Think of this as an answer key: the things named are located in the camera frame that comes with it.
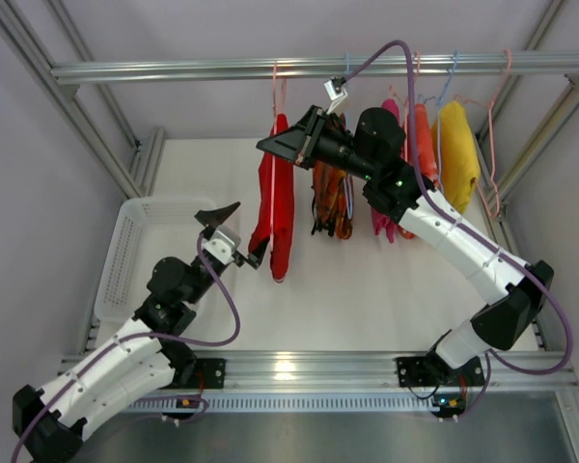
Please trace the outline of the red trousers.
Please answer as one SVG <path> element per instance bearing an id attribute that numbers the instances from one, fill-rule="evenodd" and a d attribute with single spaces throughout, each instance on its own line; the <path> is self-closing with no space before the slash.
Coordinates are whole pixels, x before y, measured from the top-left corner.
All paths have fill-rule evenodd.
<path id="1" fill-rule="evenodd" d="M 264 242 L 270 243 L 270 206 L 271 206 L 271 164 L 272 154 L 265 152 L 258 168 L 261 204 L 258 223 L 251 234 L 248 251 L 253 253 Z M 276 205 L 276 244 L 270 250 L 270 270 L 272 279 L 281 283 L 289 270 L 290 251 L 294 225 L 294 178 L 293 165 L 279 158 L 279 193 Z"/>

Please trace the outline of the pink hanger with red trousers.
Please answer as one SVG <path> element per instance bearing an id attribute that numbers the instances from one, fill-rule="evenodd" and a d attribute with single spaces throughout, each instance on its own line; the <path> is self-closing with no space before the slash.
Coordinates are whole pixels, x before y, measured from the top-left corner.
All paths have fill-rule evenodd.
<path id="1" fill-rule="evenodd" d="M 272 70 L 272 112 L 273 112 L 273 134 L 281 132 L 280 116 L 285 114 L 285 102 L 287 94 L 287 79 L 279 77 L 279 65 L 275 61 Z M 271 164 L 271 206 L 270 206 L 270 245 L 274 251 L 276 244 L 276 205 L 279 193 L 279 158 L 274 155 Z"/>

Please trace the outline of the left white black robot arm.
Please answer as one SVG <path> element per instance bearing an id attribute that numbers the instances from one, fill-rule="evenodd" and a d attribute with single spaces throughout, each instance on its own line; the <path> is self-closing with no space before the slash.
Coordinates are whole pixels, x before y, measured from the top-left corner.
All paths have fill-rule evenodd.
<path id="1" fill-rule="evenodd" d="M 239 207 L 198 211 L 203 229 L 191 262 L 161 259 L 148 297 L 112 338 L 42 387 L 26 385 L 14 394 L 12 461 L 27 450 L 36 462 L 68 462 L 99 427 L 144 395 L 191 385 L 197 341 L 183 333 L 196 317 L 193 306 L 214 286 L 228 291 L 221 276 L 231 265 L 262 263 L 265 247 L 242 254 L 239 236 L 225 225 Z"/>

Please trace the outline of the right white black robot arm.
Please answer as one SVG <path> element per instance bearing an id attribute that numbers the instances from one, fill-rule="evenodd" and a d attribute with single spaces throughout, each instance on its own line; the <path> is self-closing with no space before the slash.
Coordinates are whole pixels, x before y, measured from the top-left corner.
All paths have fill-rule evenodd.
<path id="1" fill-rule="evenodd" d="M 443 335 L 422 363 L 439 382 L 491 349 L 510 350 L 537 317 L 553 279 L 544 261 L 534 265 L 497 247 L 465 222 L 433 183 L 400 151 L 405 132 L 390 111 L 365 110 L 355 131 L 336 114 L 312 106 L 300 121 L 257 143 L 303 169 L 317 163 L 365 180 L 363 195 L 376 211 L 422 238 L 475 288 L 485 305 Z"/>

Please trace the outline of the orange black patterned trousers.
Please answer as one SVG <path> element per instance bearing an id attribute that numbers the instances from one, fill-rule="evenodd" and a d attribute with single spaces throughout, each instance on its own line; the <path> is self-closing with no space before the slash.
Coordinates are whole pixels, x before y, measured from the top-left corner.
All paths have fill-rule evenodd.
<path id="1" fill-rule="evenodd" d="M 320 161 L 313 169 L 314 197 L 311 235 L 326 232 L 330 237 L 348 240 L 353 232 L 353 180 L 344 170 Z"/>

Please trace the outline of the orange white tie-dye trousers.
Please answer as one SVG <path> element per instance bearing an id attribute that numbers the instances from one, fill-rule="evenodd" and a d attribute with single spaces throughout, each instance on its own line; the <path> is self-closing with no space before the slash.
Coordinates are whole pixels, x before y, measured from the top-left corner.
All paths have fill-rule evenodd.
<path id="1" fill-rule="evenodd" d="M 423 103 L 414 105 L 418 160 L 423 176 L 435 187 L 439 187 L 438 167 L 435 159 L 427 108 Z"/>

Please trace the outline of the magenta trousers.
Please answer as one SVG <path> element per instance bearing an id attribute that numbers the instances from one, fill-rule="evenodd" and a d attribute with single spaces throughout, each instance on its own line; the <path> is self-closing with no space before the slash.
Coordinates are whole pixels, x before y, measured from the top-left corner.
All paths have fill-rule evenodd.
<path id="1" fill-rule="evenodd" d="M 394 115 L 401 132 L 405 133 L 397 103 L 392 98 L 387 98 L 382 102 L 381 107 Z M 371 215 L 374 234 L 380 235 L 383 232 L 388 242 L 393 244 L 395 242 L 398 225 L 392 222 L 389 217 L 377 212 L 374 208 L 371 209 Z"/>

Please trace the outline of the yellow trousers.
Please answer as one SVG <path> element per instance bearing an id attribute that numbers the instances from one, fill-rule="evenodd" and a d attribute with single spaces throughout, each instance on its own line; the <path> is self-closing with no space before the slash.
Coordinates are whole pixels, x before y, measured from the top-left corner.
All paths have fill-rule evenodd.
<path id="1" fill-rule="evenodd" d="M 473 198 L 481 168 L 465 108 L 456 100 L 446 104 L 431 127 L 439 182 L 449 204 L 465 213 Z"/>

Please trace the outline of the blue hanger with yellow trousers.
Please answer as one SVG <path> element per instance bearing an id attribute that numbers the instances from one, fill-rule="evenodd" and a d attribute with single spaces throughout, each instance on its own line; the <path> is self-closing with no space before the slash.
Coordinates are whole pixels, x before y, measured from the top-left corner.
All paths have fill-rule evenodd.
<path id="1" fill-rule="evenodd" d="M 441 154 L 441 111 L 444 106 L 444 101 L 449 93 L 449 89 L 451 87 L 452 81 L 455 78 L 455 73 L 459 64 L 460 52 L 458 50 L 455 51 L 453 55 L 453 63 L 450 69 L 447 72 L 447 80 L 439 94 L 439 96 L 425 96 L 423 94 L 419 94 L 418 101 L 423 104 L 427 104 L 430 101 L 435 102 L 435 109 L 436 109 L 436 117 L 435 117 L 435 127 L 436 127 L 436 143 L 435 143 L 435 155 L 436 155 L 436 166 L 437 166 L 437 180 L 441 190 L 444 190 L 442 184 L 442 154 Z"/>

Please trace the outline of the empty pink hanger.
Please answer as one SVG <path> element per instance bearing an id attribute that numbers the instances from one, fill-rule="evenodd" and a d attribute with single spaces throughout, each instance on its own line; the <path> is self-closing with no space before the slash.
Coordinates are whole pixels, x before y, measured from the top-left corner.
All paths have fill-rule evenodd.
<path id="1" fill-rule="evenodd" d="M 507 58 L 506 67 L 503 72 L 503 75 L 496 87 L 495 91 L 493 92 L 491 99 L 487 103 L 483 103 L 477 101 L 475 99 L 466 98 L 462 95 L 455 95 L 454 100 L 458 101 L 462 104 L 474 104 L 477 106 L 481 106 L 487 110 L 487 135 L 488 135 L 488 143 L 489 143 L 489 154 L 490 154 L 490 171 L 489 171 L 489 182 L 492 187 L 493 193 L 493 201 L 494 204 L 490 205 L 487 201 L 485 194 L 482 188 L 477 185 L 478 192 L 482 201 L 482 205 L 485 207 L 487 215 L 491 219 L 496 219 L 500 216 L 501 211 L 501 199 L 499 194 L 499 187 L 497 186 L 497 182 L 495 180 L 496 174 L 496 155 L 495 155 L 495 141 L 494 141 L 494 106 L 498 100 L 498 96 L 501 93 L 503 87 L 505 86 L 509 76 L 510 70 L 512 65 L 512 52 L 510 49 L 505 49 L 504 54 Z"/>

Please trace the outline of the white plastic perforated basket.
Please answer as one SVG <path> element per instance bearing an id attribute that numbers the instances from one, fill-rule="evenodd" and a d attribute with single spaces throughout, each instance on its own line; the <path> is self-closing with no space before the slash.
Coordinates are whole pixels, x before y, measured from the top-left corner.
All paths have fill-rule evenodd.
<path id="1" fill-rule="evenodd" d="M 148 297 L 147 283 L 160 260 L 173 257 L 191 262 L 203 229 L 195 215 L 214 208 L 214 200 L 190 196 L 153 196 L 123 203 L 97 290 L 96 318 L 124 323 Z"/>

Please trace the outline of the aluminium hanging rail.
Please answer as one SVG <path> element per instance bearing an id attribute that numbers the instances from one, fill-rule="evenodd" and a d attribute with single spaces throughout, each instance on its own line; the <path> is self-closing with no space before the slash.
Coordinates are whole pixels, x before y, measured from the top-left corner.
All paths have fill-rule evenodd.
<path id="1" fill-rule="evenodd" d="M 350 75 L 397 77 L 406 74 L 405 58 L 387 54 L 366 69 L 364 57 L 242 58 L 158 62 L 82 62 L 58 64 L 50 71 L 61 85 L 113 84 L 127 82 L 170 82 L 209 80 L 322 78 Z M 423 55 L 413 59 L 413 68 L 424 77 L 454 75 L 579 75 L 579 51 L 506 51 Z"/>

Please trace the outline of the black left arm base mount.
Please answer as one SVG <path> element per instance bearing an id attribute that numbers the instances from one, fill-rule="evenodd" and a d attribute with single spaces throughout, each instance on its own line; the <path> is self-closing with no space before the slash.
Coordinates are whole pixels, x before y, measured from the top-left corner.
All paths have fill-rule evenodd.
<path id="1" fill-rule="evenodd" d="M 226 360 L 223 358 L 195 359 L 179 368 L 170 386 L 173 389 L 222 390 L 225 386 Z"/>

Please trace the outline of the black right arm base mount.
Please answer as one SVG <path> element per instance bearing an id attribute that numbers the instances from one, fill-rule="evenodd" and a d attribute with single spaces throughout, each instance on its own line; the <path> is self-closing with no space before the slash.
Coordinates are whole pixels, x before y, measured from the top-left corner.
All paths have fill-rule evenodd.
<path id="1" fill-rule="evenodd" d="M 436 356 L 397 357 L 396 367 L 402 388 L 437 387 L 447 382 L 448 366 Z"/>

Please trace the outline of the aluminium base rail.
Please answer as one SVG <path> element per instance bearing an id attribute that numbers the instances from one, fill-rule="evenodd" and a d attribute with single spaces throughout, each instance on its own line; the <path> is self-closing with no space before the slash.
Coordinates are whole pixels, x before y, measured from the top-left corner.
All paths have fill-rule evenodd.
<path id="1" fill-rule="evenodd" d="M 397 358 L 409 352 L 199 351 L 199 358 L 226 361 L 224 390 L 236 393 L 400 392 Z M 494 356 L 490 392 L 576 390 L 573 366 L 549 375 L 527 375 Z"/>

